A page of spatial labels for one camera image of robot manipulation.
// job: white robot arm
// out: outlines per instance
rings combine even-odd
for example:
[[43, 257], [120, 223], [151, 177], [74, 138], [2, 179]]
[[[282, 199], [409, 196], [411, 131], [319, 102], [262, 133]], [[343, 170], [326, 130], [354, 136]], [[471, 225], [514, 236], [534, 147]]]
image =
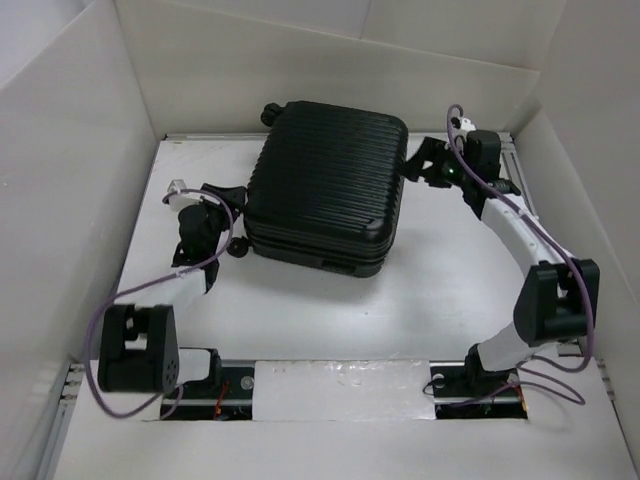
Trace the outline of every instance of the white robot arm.
[[[182, 196], [181, 190], [207, 194], [224, 205], [205, 196], [197, 200]], [[165, 201], [179, 212], [180, 242], [166, 276], [122, 296], [106, 310], [98, 368], [103, 391], [169, 394], [175, 390], [180, 365], [176, 322], [194, 300], [213, 287], [219, 269], [220, 235], [240, 215], [245, 194], [244, 187], [204, 184], [189, 190], [184, 182], [172, 182]], [[230, 239], [228, 245], [227, 251], [234, 254], [232, 246], [237, 250], [238, 243]], [[220, 360], [215, 350], [210, 353], [211, 360], [203, 357], [205, 367], [211, 365], [217, 382]]]
[[[485, 378], [506, 377], [535, 352], [550, 343], [573, 340], [587, 333], [587, 316], [571, 270], [549, 244], [536, 233], [548, 235], [529, 211], [518, 188], [500, 176], [501, 141], [495, 132], [476, 130], [465, 118], [455, 119], [456, 141], [464, 144], [465, 163], [482, 181], [507, 198], [494, 198], [462, 168], [448, 142], [425, 138], [417, 153], [406, 162], [403, 175], [436, 188], [459, 187], [463, 200], [479, 220], [502, 241], [525, 276], [513, 311], [512, 322], [494, 337], [471, 347], [465, 359], [469, 384]], [[592, 260], [575, 259], [563, 252], [580, 272], [589, 293], [592, 311], [598, 298], [600, 272]]]

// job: cable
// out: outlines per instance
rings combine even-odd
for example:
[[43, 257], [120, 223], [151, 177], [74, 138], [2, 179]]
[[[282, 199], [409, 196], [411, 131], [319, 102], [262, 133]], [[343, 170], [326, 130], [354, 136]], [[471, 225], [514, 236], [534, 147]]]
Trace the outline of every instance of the cable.
[[[183, 275], [186, 275], [187, 273], [193, 272], [194, 270], [198, 270], [202, 267], [209, 265], [210, 263], [215, 262], [220, 257], [220, 255], [222, 255], [227, 250], [227, 248], [229, 247], [229, 244], [231, 243], [231, 240], [233, 239], [233, 224], [234, 224], [233, 214], [231, 213], [231, 209], [229, 208], [229, 206], [218, 195], [211, 192], [207, 192], [205, 190], [199, 190], [195, 188], [184, 188], [179, 191], [168, 193], [167, 195], [164, 196], [162, 201], [166, 202], [169, 198], [173, 197], [174, 195], [181, 195], [185, 193], [208, 196], [216, 200], [218, 203], [220, 203], [220, 205], [222, 205], [222, 207], [224, 208], [225, 213], [229, 217], [229, 234], [222, 248], [220, 248], [214, 255], [207, 258], [206, 260], [203, 260], [202, 262], [197, 263], [196, 265], [193, 265], [191, 267], [187, 267], [183, 270], [179, 270], [169, 275], [156, 278], [155, 280], [150, 280], [136, 287], [132, 287], [127, 290], [123, 290], [122, 292], [118, 292], [114, 295], [111, 295], [91, 315], [91, 318], [89, 319], [89, 325], [87, 326], [87, 333], [85, 334], [85, 337], [84, 337], [83, 363], [84, 363], [84, 368], [85, 368], [85, 373], [87, 378], [87, 384], [89, 385], [89, 390], [91, 391], [91, 395], [93, 395], [93, 398], [95, 399], [100, 409], [112, 418], [124, 419], [124, 418], [133, 417], [134, 415], [137, 415], [138, 413], [143, 411], [153, 402], [155, 402], [158, 398], [160, 398], [162, 396], [162, 393], [157, 393], [156, 395], [151, 397], [149, 400], [145, 401], [142, 405], [140, 405], [137, 408], [134, 408], [129, 412], [116, 412], [112, 410], [111, 407], [109, 407], [109, 405], [106, 404], [106, 402], [104, 401], [104, 398], [100, 394], [100, 390], [98, 389], [98, 386], [96, 385], [96, 381], [93, 378], [93, 372], [91, 370], [91, 343], [93, 341], [93, 337], [95, 336], [98, 323], [100, 322], [100, 319], [102, 318], [104, 313], [107, 311], [107, 309], [111, 305], [114, 304], [114, 302], [117, 299], [124, 297], [125, 295], [130, 295], [132, 293], [139, 292], [141, 290], [144, 290], [149, 287], [153, 287], [155, 285], [160, 285], [161, 283], [167, 282], [169, 280], [173, 280], [174, 278], [181, 277]], [[184, 392], [182, 385], [179, 385], [176, 388], [178, 388], [179, 390], [178, 397], [176, 398], [176, 401], [174, 402], [172, 409], [169, 410], [167, 413], [165, 413], [161, 417], [161, 419], [167, 418], [169, 415], [171, 415], [175, 411], [175, 409], [178, 407], [179, 401], [182, 399], [182, 393]]]
[[224, 399], [224, 396], [227, 394], [228, 389], [229, 389], [229, 380], [224, 382], [224, 385], [222, 385], [222, 392], [220, 392], [220, 396], [218, 397], [218, 401], [216, 402], [215, 410], [213, 411], [214, 420], [218, 418], [218, 415], [221, 412], [220, 405], [222, 405], [222, 400]]
[[433, 392], [432, 392], [432, 393], [427, 392], [427, 388], [429, 388], [429, 387], [431, 387], [431, 388], [433, 389], [433, 380], [430, 380], [430, 381], [429, 381], [429, 382], [424, 386], [424, 388], [422, 389], [422, 393], [423, 393], [424, 395], [428, 395], [429, 397], [433, 397]]
[[[562, 372], [566, 372], [566, 373], [579, 373], [582, 372], [583, 370], [585, 370], [587, 368], [587, 366], [589, 365], [589, 361], [591, 360], [591, 357], [593, 356], [593, 349], [594, 349], [594, 316], [593, 316], [593, 309], [591, 308], [591, 299], [589, 298], [589, 291], [587, 289], [587, 285], [585, 284], [584, 279], [582, 278], [582, 275], [580, 274], [580, 271], [578, 270], [578, 268], [576, 267], [576, 265], [573, 263], [573, 261], [569, 258], [569, 255], [567, 255], [567, 253], [565, 252], [565, 250], [554, 240], [552, 239], [544, 230], [542, 230], [537, 222], [529, 215], [529, 213], [527, 211], [523, 211], [516, 203], [514, 203], [511, 199], [509, 199], [506, 195], [504, 195], [503, 193], [499, 192], [498, 190], [496, 190], [495, 188], [493, 188], [491, 185], [489, 185], [487, 182], [485, 182], [482, 178], [480, 178], [479, 175], [477, 175], [472, 169], [471, 167], [467, 164], [467, 162], [464, 160], [464, 157], [462, 156], [462, 152], [460, 151], [460, 148], [458, 147], [458, 145], [456, 144], [456, 140], [458, 140], [458, 138], [454, 135], [454, 128], [455, 125], [453, 124], [453, 112], [454, 110], [458, 110], [460, 116], [462, 117], [464, 115], [464, 111], [462, 109], [462, 107], [458, 104], [454, 104], [451, 105], [449, 107], [449, 109], [447, 110], [447, 137], [449, 140], [449, 146], [451, 148], [451, 151], [453, 152], [453, 154], [456, 157], [456, 160], [458, 160], [458, 163], [460, 164], [460, 166], [464, 169], [465, 173], [467, 175], [469, 175], [469, 177], [471, 177], [478, 185], [480, 185], [481, 188], [483, 188], [484, 190], [486, 190], [487, 192], [489, 192], [491, 195], [493, 195], [495, 198], [497, 198], [498, 200], [500, 200], [502, 203], [504, 203], [505, 205], [507, 205], [509, 208], [511, 208], [511, 210], [513, 210], [516, 214], [520, 215], [520, 218], [522, 218], [522, 221], [524, 223], [527, 224], [527, 226], [533, 231], [535, 232], [536, 235], [538, 235], [538, 237], [540, 237], [542, 240], [544, 240], [553, 250], [555, 250], [555, 252], [560, 256], [560, 258], [562, 258], [562, 260], [565, 262], [565, 264], [567, 265], [567, 267], [569, 268], [571, 274], [573, 275], [576, 284], [578, 285], [578, 289], [580, 291], [580, 296], [582, 298], [582, 304], [584, 306], [584, 310], [585, 310], [585, 314], [587, 317], [587, 343], [586, 343], [586, 347], [585, 347], [585, 353], [584, 353], [584, 358], [582, 359], [582, 362], [580, 362], [580, 364], [577, 367], [565, 367], [564, 365], [561, 365], [549, 358], [546, 357], [542, 357], [539, 355], [532, 355], [530, 360], [539, 360], [541, 362], [545, 362], [553, 367], [555, 367], [556, 369], [562, 371]], [[521, 371], [526, 372], [530, 375], [535, 375], [541, 378], [544, 378], [546, 380], [549, 380], [551, 382], [556, 383], [557, 385], [560, 385], [561, 387], [569, 390], [573, 395], [575, 395], [575, 398], [569, 397], [568, 395], [565, 395], [562, 392], [559, 392], [551, 387], [548, 387], [546, 385], [542, 385], [536, 382], [529, 382], [529, 381], [522, 381], [519, 380], [517, 382], [510, 382], [506, 385], [503, 385], [502, 387], [496, 389], [495, 391], [484, 395], [482, 397], [478, 397], [478, 398], [474, 398], [471, 400], [467, 400], [465, 402], [459, 402], [459, 403], [454, 403], [451, 404], [451, 406], [455, 406], [455, 407], [464, 407], [464, 406], [468, 406], [468, 405], [472, 405], [475, 404], [477, 402], [480, 402], [482, 400], [486, 400], [487, 398], [492, 398], [495, 397], [496, 395], [500, 394], [501, 392], [509, 389], [509, 388], [514, 388], [517, 386], [528, 386], [528, 387], [534, 387], [534, 388], [539, 388], [541, 390], [547, 391], [549, 393], [552, 393], [554, 395], [558, 395], [561, 398], [564, 398], [565, 400], [568, 400], [572, 403], [575, 403], [577, 405], [584, 405], [585, 399], [584, 397], [582, 397], [582, 395], [580, 395], [580, 393], [578, 393], [573, 387], [571, 387], [570, 385], [562, 382], [561, 380], [558, 380], [557, 378], [554, 378], [550, 375], [544, 374], [544, 373], [540, 373], [540, 372], [536, 372], [533, 370], [529, 370], [526, 368], [522, 368], [522, 365], [525, 362], [519, 364], [517, 366], [517, 368], [519, 368]]]

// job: black suitcase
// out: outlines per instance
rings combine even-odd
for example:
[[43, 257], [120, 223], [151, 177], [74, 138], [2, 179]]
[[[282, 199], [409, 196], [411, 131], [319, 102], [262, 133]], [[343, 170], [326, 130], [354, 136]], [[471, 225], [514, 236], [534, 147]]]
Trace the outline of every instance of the black suitcase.
[[270, 104], [244, 224], [254, 251], [370, 277], [395, 236], [408, 131], [398, 118], [312, 102]]

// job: purple cable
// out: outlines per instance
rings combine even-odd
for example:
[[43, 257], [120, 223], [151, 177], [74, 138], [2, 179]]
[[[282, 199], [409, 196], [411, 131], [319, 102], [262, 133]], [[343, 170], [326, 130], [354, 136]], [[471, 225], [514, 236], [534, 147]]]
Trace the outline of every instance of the purple cable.
[[[497, 198], [498, 200], [500, 200], [502, 203], [504, 203], [505, 205], [507, 205], [509, 208], [511, 208], [515, 213], [520, 215], [520, 218], [522, 218], [522, 221], [525, 222], [529, 228], [531, 228], [531, 230], [533, 230], [535, 232], [536, 235], [538, 235], [542, 240], [544, 240], [553, 250], [556, 251], [556, 253], [558, 253], [558, 255], [560, 256], [560, 258], [562, 258], [562, 260], [567, 264], [567, 267], [569, 268], [569, 270], [571, 271], [571, 274], [573, 275], [573, 277], [575, 278], [575, 281], [578, 285], [578, 289], [580, 290], [580, 296], [582, 297], [582, 304], [584, 306], [584, 310], [585, 310], [585, 314], [587, 316], [587, 344], [585, 347], [585, 353], [584, 353], [584, 358], [582, 360], [582, 362], [577, 366], [577, 367], [565, 367], [564, 365], [561, 365], [549, 358], [546, 357], [542, 357], [542, 356], [538, 356], [538, 355], [533, 355], [531, 357], [531, 360], [539, 360], [541, 362], [545, 362], [553, 367], [555, 367], [556, 369], [566, 372], [566, 373], [579, 373], [582, 372], [585, 368], [587, 368], [587, 365], [589, 365], [589, 361], [591, 360], [591, 357], [593, 356], [593, 343], [594, 343], [594, 318], [593, 318], [593, 310], [591, 308], [591, 300], [589, 298], [589, 291], [587, 290], [587, 285], [584, 282], [584, 279], [582, 278], [582, 275], [580, 274], [580, 271], [578, 270], [578, 268], [575, 266], [575, 264], [573, 263], [573, 261], [569, 258], [569, 256], [567, 255], [567, 253], [564, 251], [564, 249], [555, 241], [553, 240], [549, 235], [547, 235], [546, 232], [544, 232], [544, 230], [542, 230], [538, 224], [536, 223], [536, 221], [531, 218], [531, 216], [529, 216], [529, 214], [527, 212], [523, 212], [521, 210], [521, 208], [515, 204], [513, 201], [511, 201], [511, 199], [509, 199], [506, 195], [502, 194], [501, 192], [499, 192], [498, 190], [496, 190], [495, 188], [493, 188], [491, 185], [487, 184], [482, 178], [480, 178], [472, 169], [471, 167], [469, 167], [469, 165], [467, 165], [467, 163], [465, 162], [463, 156], [462, 156], [462, 152], [460, 152], [460, 149], [458, 148], [458, 145], [456, 144], [456, 137], [454, 136], [454, 125], [452, 123], [452, 119], [453, 119], [453, 111], [454, 110], [458, 110], [460, 113], [460, 116], [462, 117], [464, 115], [464, 111], [462, 110], [462, 107], [460, 105], [454, 104], [451, 105], [449, 107], [449, 109], [447, 110], [447, 137], [449, 140], [449, 146], [451, 148], [451, 151], [453, 152], [453, 154], [455, 155], [456, 159], [458, 160], [458, 163], [460, 163], [460, 166], [464, 169], [465, 173], [467, 175], [469, 175], [469, 177], [471, 177], [476, 183], [478, 183], [478, 185], [480, 185], [484, 190], [486, 190], [487, 192], [491, 193], [495, 198]], [[500, 387], [499, 389], [495, 390], [494, 392], [485, 395], [483, 397], [479, 397], [479, 398], [474, 398], [471, 400], [467, 400], [465, 402], [459, 402], [456, 404], [453, 404], [453, 406], [456, 407], [464, 407], [467, 405], [472, 405], [474, 403], [477, 403], [479, 401], [482, 400], [486, 400], [487, 398], [492, 398], [495, 397], [496, 395], [498, 395], [499, 393], [509, 389], [509, 388], [514, 388], [517, 386], [529, 386], [529, 387], [535, 387], [535, 388], [539, 388], [542, 390], [545, 390], [549, 393], [553, 393], [555, 395], [558, 395], [562, 398], [564, 398], [565, 400], [569, 400], [570, 402], [576, 403], [578, 405], [584, 405], [585, 404], [585, 400], [582, 397], [582, 395], [580, 395], [576, 390], [574, 390], [571, 386], [569, 386], [568, 384], [553, 378], [549, 375], [546, 375], [544, 373], [540, 373], [540, 372], [535, 372], [533, 370], [529, 370], [529, 369], [525, 369], [521, 367], [522, 364], [518, 365], [518, 368], [520, 368], [520, 370], [522, 370], [523, 372], [529, 373], [530, 375], [536, 375], [538, 377], [541, 378], [545, 378], [547, 380], [550, 380], [560, 386], [562, 386], [563, 388], [566, 388], [567, 390], [569, 390], [571, 393], [573, 393], [576, 398], [571, 398], [561, 392], [558, 392], [550, 387], [547, 387], [546, 385], [542, 385], [542, 384], [538, 384], [535, 382], [528, 382], [528, 381], [517, 381], [517, 382], [512, 382], [509, 383], [507, 385], [504, 385], [502, 387]]]
[[[115, 412], [114, 410], [111, 409], [111, 407], [109, 407], [109, 405], [106, 404], [106, 402], [104, 401], [104, 398], [102, 398], [102, 395], [100, 394], [100, 390], [98, 389], [98, 386], [96, 385], [96, 381], [93, 378], [93, 373], [91, 371], [91, 343], [93, 341], [93, 337], [95, 336], [95, 332], [96, 332], [96, 328], [98, 326], [98, 323], [100, 322], [100, 319], [102, 318], [104, 313], [107, 311], [107, 309], [111, 305], [113, 305], [113, 303], [118, 298], [124, 297], [125, 295], [130, 295], [132, 293], [139, 292], [140, 290], [144, 290], [145, 288], [153, 287], [155, 285], [160, 285], [161, 283], [167, 282], [169, 280], [173, 280], [174, 278], [177, 278], [177, 277], [182, 276], [182, 275], [186, 275], [187, 273], [193, 272], [194, 270], [198, 270], [199, 268], [205, 267], [205, 266], [209, 265], [210, 263], [215, 262], [220, 257], [220, 255], [222, 255], [227, 250], [227, 248], [229, 247], [229, 244], [231, 243], [231, 240], [233, 238], [233, 223], [234, 223], [233, 214], [231, 213], [231, 209], [229, 208], [229, 206], [218, 195], [216, 195], [214, 193], [211, 193], [211, 192], [207, 192], [205, 190], [199, 190], [199, 189], [194, 189], [194, 188], [184, 188], [184, 189], [182, 189], [180, 191], [168, 193], [167, 195], [164, 196], [162, 201], [166, 202], [166, 201], [169, 200], [169, 198], [173, 197], [174, 195], [179, 195], [179, 194], [183, 194], [183, 193], [195, 193], [195, 194], [199, 194], [199, 195], [208, 196], [208, 197], [211, 197], [214, 200], [216, 200], [218, 203], [220, 203], [220, 205], [222, 205], [222, 207], [224, 208], [225, 213], [229, 217], [229, 234], [228, 234], [227, 240], [224, 243], [224, 245], [222, 246], [222, 248], [219, 249], [213, 256], [207, 258], [206, 260], [203, 260], [202, 262], [200, 262], [200, 263], [198, 263], [196, 265], [193, 265], [191, 267], [185, 268], [185, 269], [180, 270], [178, 272], [171, 273], [169, 275], [165, 275], [164, 277], [159, 277], [159, 278], [156, 278], [155, 280], [150, 280], [150, 281], [148, 281], [146, 283], [138, 285], [137, 287], [132, 287], [132, 288], [129, 288], [127, 290], [123, 290], [122, 292], [115, 293], [115, 294], [111, 295], [110, 297], [108, 297], [104, 301], [104, 303], [102, 305], [100, 305], [93, 312], [93, 315], [91, 315], [91, 318], [89, 320], [89, 325], [87, 326], [87, 333], [86, 333], [86, 335], [84, 337], [84, 358], [83, 358], [83, 362], [84, 362], [84, 368], [85, 368], [86, 377], [87, 377], [87, 384], [89, 385], [89, 390], [91, 390], [91, 394], [93, 395], [93, 398], [96, 400], [96, 403], [98, 404], [98, 406], [102, 409], [102, 411], [104, 413], [106, 413], [107, 415], [109, 415], [112, 418], [124, 419], [124, 418], [133, 417], [134, 415], [137, 415], [138, 413], [143, 411], [145, 408], [147, 408], [153, 402], [155, 402], [158, 398], [160, 398], [162, 396], [162, 393], [158, 393], [158, 394], [154, 395], [149, 400], [144, 402], [142, 405], [140, 405], [139, 407], [131, 410], [130, 412], [124, 412], [124, 413]], [[174, 404], [171, 407], [171, 409], [168, 412], [166, 412], [164, 415], [162, 415], [162, 417], [160, 417], [161, 420], [169, 417], [176, 410], [176, 408], [178, 407], [178, 403], [182, 399], [182, 395], [184, 393], [184, 388], [182, 387], [182, 385], [178, 385], [176, 388], [178, 389], [178, 396], [176, 398], [176, 401], [174, 402]]]

